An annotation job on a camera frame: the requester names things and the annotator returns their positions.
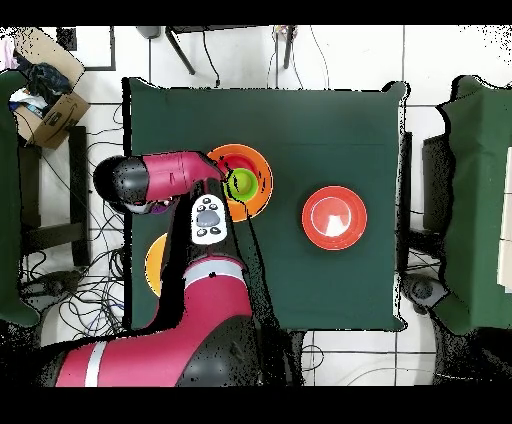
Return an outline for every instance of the white tile floor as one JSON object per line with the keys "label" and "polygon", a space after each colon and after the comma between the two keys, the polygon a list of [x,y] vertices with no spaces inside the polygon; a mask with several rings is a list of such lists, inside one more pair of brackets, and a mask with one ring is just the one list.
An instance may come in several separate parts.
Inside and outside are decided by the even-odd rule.
{"label": "white tile floor", "polygon": [[[407,81],[411,95],[407,101],[406,129],[413,133],[412,204],[411,209],[423,211],[421,184],[421,143],[424,139],[444,132],[444,122],[434,108],[448,101],[451,82],[461,74],[479,75],[494,85],[503,86],[512,80],[510,27],[497,26],[313,26],[329,69],[331,89],[380,90],[390,81]],[[275,87],[275,58],[267,79],[269,61],[274,52],[271,27],[208,32],[207,46],[221,79],[221,88]],[[81,120],[90,133],[119,128],[113,115],[121,102],[121,78],[141,77],[162,87],[213,87],[213,73],[203,49],[202,34],[183,34],[179,43],[196,68],[191,76],[172,49],[165,35],[148,41],[135,27],[115,27],[115,71],[87,71],[78,82],[76,91],[91,108]],[[284,39],[280,42],[279,89],[300,87],[293,66],[283,69]],[[305,89],[319,90],[327,86],[327,73],[314,43],[309,26],[300,26],[294,43],[297,72]],[[122,120],[120,111],[116,121]],[[88,144],[97,141],[121,143],[123,131],[90,135]],[[46,158],[69,184],[68,147],[65,142],[56,151],[45,150]],[[122,154],[121,146],[95,145],[89,150],[93,164]],[[41,215],[44,225],[69,221],[69,194],[45,163],[41,165]],[[92,214],[91,238],[105,218],[102,202],[94,193],[90,196]],[[421,215],[411,216],[412,225],[421,228]],[[106,231],[109,248],[123,243],[122,235]],[[105,240],[92,242],[92,254],[105,250]],[[48,260],[41,272],[71,269],[70,246],[48,249]],[[30,263],[36,263],[38,254]],[[103,275],[106,262],[98,263],[92,275]],[[419,316],[405,299],[400,300],[401,317],[407,328],[398,334],[378,331],[311,332],[304,345],[313,343],[320,348],[307,348],[304,368],[307,385],[413,385],[429,384],[435,361],[435,342],[430,319]],[[74,335],[65,328],[56,308],[47,317],[43,342],[54,343]]]}

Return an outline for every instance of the floor tile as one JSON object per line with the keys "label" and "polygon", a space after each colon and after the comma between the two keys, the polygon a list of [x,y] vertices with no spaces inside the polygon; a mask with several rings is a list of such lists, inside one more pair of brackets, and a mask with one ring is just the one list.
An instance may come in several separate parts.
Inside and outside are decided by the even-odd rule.
{"label": "floor tile", "polygon": [[316,386],[393,386],[394,354],[325,353],[315,369]]}
{"label": "floor tile", "polygon": [[[434,107],[406,107],[405,129],[412,132],[411,210],[423,212],[423,142],[430,137],[444,134],[445,123]],[[411,213],[411,227],[422,229],[423,215]]]}
{"label": "floor tile", "polygon": [[121,78],[149,80],[149,41],[134,26],[116,26],[115,71],[85,71],[75,92],[89,103],[122,101]]}
{"label": "floor tile", "polygon": [[[271,31],[271,26],[264,26],[205,33],[210,58],[219,73],[220,88],[266,87],[273,52]],[[215,87],[216,75],[204,50],[203,34],[179,34],[177,38],[196,74],[188,73],[162,27],[162,35],[151,41],[151,83],[166,88]]]}
{"label": "floor tile", "polygon": [[[78,26],[74,28],[76,35],[76,50],[70,53],[82,64],[88,67],[111,66],[111,44],[109,26]],[[57,27],[41,28],[54,41],[57,41]]]}
{"label": "floor tile", "polygon": [[431,385],[435,370],[436,355],[434,354],[398,354],[397,355],[397,386]]}
{"label": "floor tile", "polygon": [[[92,175],[96,165],[102,160],[124,154],[122,146],[124,131],[122,125],[119,124],[122,122],[123,117],[119,105],[92,105],[80,121],[80,125],[84,125],[88,132],[89,209],[92,213],[92,216],[89,217],[90,228],[101,228],[106,220],[112,216],[108,207],[106,207],[107,218],[105,219],[103,215],[103,199],[96,193]],[[115,219],[112,223],[116,228],[119,228],[118,220]]]}
{"label": "floor tile", "polygon": [[39,161],[41,226],[69,223],[68,141],[65,140],[56,150],[42,149],[42,156]]}
{"label": "floor tile", "polygon": [[504,86],[512,80],[509,25],[406,25],[405,80],[409,104],[437,105],[450,99],[452,81],[478,75]]}
{"label": "floor tile", "polygon": [[[331,89],[380,90],[388,82],[401,79],[402,26],[314,25],[313,31],[327,62]],[[151,82],[161,87],[215,86],[202,34],[178,37],[196,75],[188,73],[162,34],[151,42]],[[299,26],[288,69],[284,69],[285,38],[280,35],[278,40],[279,88],[298,89],[299,78],[304,89],[327,87],[324,61],[308,25]],[[220,88],[265,88],[267,83],[276,87],[272,26],[207,32],[206,43],[220,76]],[[293,67],[294,58],[299,77]],[[360,72],[375,66],[379,72]]]}
{"label": "floor tile", "polygon": [[394,352],[395,333],[387,331],[315,331],[323,351]]}
{"label": "floor tile", "polygon": [[[312,28],[327,62],[331,89],[381,90],[390,81],[402,79],[401,25],[313,25]],[[325,65],[309,25],[299,26],[294,53],[304,88],[324,89]],[[378,72],[369,71],[376,68]]]}
{"label": "floor tile", "polygon": [[81,333],[91,336],[104,334],[109,328],[105,315],[100,314],[99,304],[90,303],[98,301],[104,290],[108,290],[113,296],[110,298],[112,312],[121,319],[124,305],[122,286],[112,283],[107,286],[106,283],[101,283],[99,276],[86,277],[75,293],[83,301],[69,297],[48,311],[41,334],[42,346],[77,339],[83,335]]}
{"label": "floor tile", "polygon": [[92,275],[106,275],[108,272],[108,255],[103,255],[108,250],[118,249],[124,245],[124,236],[119,231],[90,230],[91,260],[100,258],[91,267]]}
{"label": "floor tile", "polygon": [[412,303],[405,297],[400,299],[400,316],[407,328],[397,334],[399,352],[435,352],[436,342],[430,316],[417,314]]}

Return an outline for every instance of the control buttons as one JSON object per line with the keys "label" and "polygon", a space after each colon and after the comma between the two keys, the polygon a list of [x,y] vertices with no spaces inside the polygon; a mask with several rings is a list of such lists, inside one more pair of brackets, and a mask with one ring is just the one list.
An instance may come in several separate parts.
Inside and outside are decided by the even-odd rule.
{"label": "control buttons", "polygon": [[220,217],[215,211],[204,211],[197,215],[196,221],[198,227],[213,227],[218,225]]}

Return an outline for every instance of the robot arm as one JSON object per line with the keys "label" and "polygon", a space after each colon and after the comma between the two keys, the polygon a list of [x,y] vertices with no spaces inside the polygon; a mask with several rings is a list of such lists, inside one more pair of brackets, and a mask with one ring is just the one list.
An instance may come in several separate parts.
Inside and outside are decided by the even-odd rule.
{"label": "robot arm", "polygon": [[256,385],[259,361],[222,172],[198,152],[100,163],[101,197],[127,208],[170,204],[155,318],[137,337],[89,343],[54,367],[57,386]]}

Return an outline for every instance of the cloth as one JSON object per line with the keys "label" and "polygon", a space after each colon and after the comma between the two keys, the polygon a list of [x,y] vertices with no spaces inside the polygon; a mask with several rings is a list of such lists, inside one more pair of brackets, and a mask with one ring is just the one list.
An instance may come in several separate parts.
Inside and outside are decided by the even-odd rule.
{"label": "cloth", "polygon": [[17,71],[23,72],[25,75],[28,75],[28,71],[32,67],[32,63],[30,63],[27,59],[21,56],[17,51],[14,52],[14,58],[18,62]]}
{"label": "cloth", "polygon": [[39,314],[20,299],[21,194],[16,120],[7,109],[11,93],[26,84],[19,72],[0,73],[0,181],[5,207],[0,208],[0,320],[32,326]]}
{"label": "cloth", "polygon": [[[393,315],[403,83],[390,84],[385,92],[189,90],[155,88],[132,78],[130,88],[132,144],[126,154],[207,153],[241,143],[268,161],[272,196],[252,224],[281,328],[403,328]],[[345,250],[322,250],[302,229],[304,203],[326,185],[350,188],[366,205],[366,230]],[[141,328],[158,303],[146,282],[144,260],[151,244],[167,232],[169,214],[129,219],[131,318],[132,327]],[[243,260],[257,268],[248,223],[234,226]]]}
{"label": "cloth", "polygon": [[457,81],[441,106],[455,157],[453,203],[444,245],[444,280],[451,293],[434,312],[453,333],[512,328],[512,297],[497,283],[507,150],[512,146],[512,91],[479,78]]}
{"label": "cloth", "polygon": [[33,65],[28,71],[28,80],[29,91],[33,95],[42,96],[52,106],[62,94],[71,93],[69,80],[48,63]]}
{"label": "cloth", "polygon": [[48,104],[41,96],[34,96],[26,88],[20,88],[18,91],[12,94],[9,99],[11,102],[17,103],[28,103],[37,107],[38,109],[44,109]]}
{"label": "cloth", "polygon": [[4,69],[16,69],[18,62],[14,58],[14,39],[0,35],[0,72]]}

